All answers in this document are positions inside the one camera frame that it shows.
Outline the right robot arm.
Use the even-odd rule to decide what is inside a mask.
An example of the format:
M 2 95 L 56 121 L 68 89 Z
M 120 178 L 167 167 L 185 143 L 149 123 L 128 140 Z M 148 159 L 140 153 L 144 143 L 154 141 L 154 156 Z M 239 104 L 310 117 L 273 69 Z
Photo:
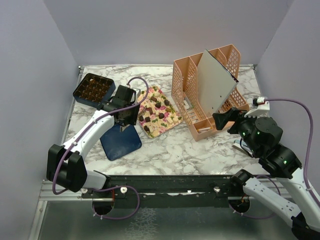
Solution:
M 295 153 L 280 144 L 283 130 L 277 123 L 271 117 L 248 117 L 246 111 L 235 107 L 212 117 L 217 130 L 233 122 L 228 133 L 241 137 L 252 156 L 282 184 L 293 201 L 276 194 L 244 169 L 230 178 L 230 191 L 236 196 L 244 193 L 269 208 L 286 222 L 297 239 L 318 240 L 320 197 L 311 192 L 311 184 L 304 178 L 302 163 Z

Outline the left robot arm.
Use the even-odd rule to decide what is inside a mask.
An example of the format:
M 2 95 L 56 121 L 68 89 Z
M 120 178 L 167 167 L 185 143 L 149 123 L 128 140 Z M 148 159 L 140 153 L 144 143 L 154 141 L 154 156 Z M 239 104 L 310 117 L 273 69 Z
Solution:
M 125 128 L 135 125 L 141 105 L 126 103 L 113 97 L 101 104 L 85 126 L 62 145 L 53 144 L 48 150 L 46 178 L 52 182 L 52 193 L 78 192 L 93 189 L 97 196 L 106 197 L 111 190 L 102 173 L 87 171 L 84 160 L 96 142 L 115 125 Z

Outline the brown rectangular chocolate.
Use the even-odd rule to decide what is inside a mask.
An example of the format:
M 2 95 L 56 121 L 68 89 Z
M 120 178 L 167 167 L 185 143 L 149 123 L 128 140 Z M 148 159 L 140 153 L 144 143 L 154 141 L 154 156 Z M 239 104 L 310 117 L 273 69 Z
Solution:
M 158 101 L 157 98 L 155 98 L 154 96 L 152 96 L 152 97 L 150 98 L 150 100 L 153 101 L 153 102 L 157 102 L 157 101 Z

